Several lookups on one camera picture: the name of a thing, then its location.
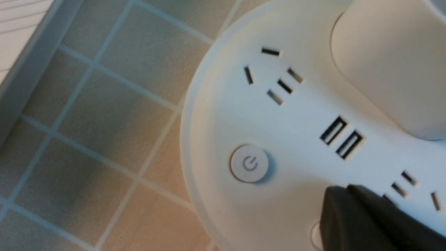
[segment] power symbol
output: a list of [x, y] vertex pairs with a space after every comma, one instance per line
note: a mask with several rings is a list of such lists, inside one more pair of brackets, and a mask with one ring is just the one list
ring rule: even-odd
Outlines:
[[251, 161], [250, 161], [250, 159], [251, 159], [250, 155], [246, 156], [243, 159], [243, 168], [248, 172], [254, 171], [257, 168], [257, 166], [259, 165], [257, 162], [255, 162], [257, 157], [252, 158]]

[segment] white power strip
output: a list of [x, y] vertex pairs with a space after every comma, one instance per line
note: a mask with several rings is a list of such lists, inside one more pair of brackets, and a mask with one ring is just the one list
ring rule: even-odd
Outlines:
[[[223, 250], [314, 250], [324, 190], [362, 184], [446, 235], [446, 145], [402, 131], [346, 81], [330, 35], [348, 0], [275, 0], [213, 45], [182, 116], [183, 172]], [[233, 151], [269, 158], [259, 183], [234, 178]]]

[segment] outlet slot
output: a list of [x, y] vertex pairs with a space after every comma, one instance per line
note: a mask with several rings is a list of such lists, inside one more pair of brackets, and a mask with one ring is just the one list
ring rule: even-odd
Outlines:
[[392, 188], [393, 190], [395, 190], [397, 193], [399, 193], [399, 195], [401, 195], [401, 197], [403, 198], [407, 198], [408, 194], [406, 193], [406, 191], [404, 191], [397, 183], [393, 183], [392, 184]]
[[253, 84], [254, 81], [252, 80], [252, 75], [251, 75], [251, 71], [249, 70], [249, 66], [245, 67], [245, 75], [246, 75], [246, 79], [248, 80], [249, 85]]
[[288, 74], [290, 74], [290, 76], [292, 76], [299, 84], [301, 84], [302, 81], [304, 81], [304, 79], [295, 71], [293, 71], [291, 68], [289, 68], [286, 72], [288, 72]]
[[325, 130], [320, 139], [325, 142], [325, 144], [330, 145], [346, 126], [347, 122], [341, 117], [338, 117], [327, 130]]
[[271, 56], [276, 56], [276, 57], [280, 56], [280, 51], [279, 50], [268, 49], [268, 48], [265, 48], [265, 47], [262, 47], [262, 53], [268, 54], [268, 55], [271, 55]]
[[281, 79], [279, 79], [279, 81], [277, 82], [280, 87], [282, 87], [287, 93], [291, 94], [293, 92], [293, 90], [287, 85], [285, 84]]
[[281, 105], [283, 103], [282, 99], [279, 98], [279, 96], [277, 96], [275, 93], [273, 93], [271, 90], [269, 90], [266, 93], [272, 100], [274, 100], [274, 102], [276, 102], [278, 105]]
[[341, 156], [341, 158], [346, 159], [359, 146], [362, 140], [363, 137], [355, 130], [337, 149], [336, 153]]
[[432, 202], [434, 203], [435, 210], [441, 211], [442, 210], [442, 203], [440, 201], [440, 197], [438, 197], [437, 192], [432, 192], [430, 194], [430, 196], [432, 197]]
[[401, 173], [401, 176], [403, 176], [404, 179], [406, 179], [412, 186], [417, 186], [418, 182], [406, 171], [403, 171]]
[[385, 199], [386, 201], [392, 203], [394, 206], [398, 206], [398, 204], [395, 203], [393, 200], [391, 200], [386, 194], [383, 195], [383, 199]]

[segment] usb port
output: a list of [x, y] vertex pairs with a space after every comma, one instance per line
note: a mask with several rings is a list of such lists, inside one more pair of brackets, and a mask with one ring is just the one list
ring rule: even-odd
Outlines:
[[354, 131], [344, 143], [338, 148], [336, 153], [341, 156], [341, 158], [346, 159], [352, 151], [361, 143], [363, 137], [357, 132]]
[[321, 140], [325, 142], [325, 144], [330, 145], [346, 126], [347, 122], [341, 117], [338, 117], [321, 135]]

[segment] power button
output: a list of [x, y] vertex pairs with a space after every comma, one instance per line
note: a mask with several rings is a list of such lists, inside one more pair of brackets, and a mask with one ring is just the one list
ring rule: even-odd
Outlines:
[[240, 181], [253, 183], [268, 172], [269, 161], [265, 151], [253, 145], [244, 145], [231, 157], [232, 174]]

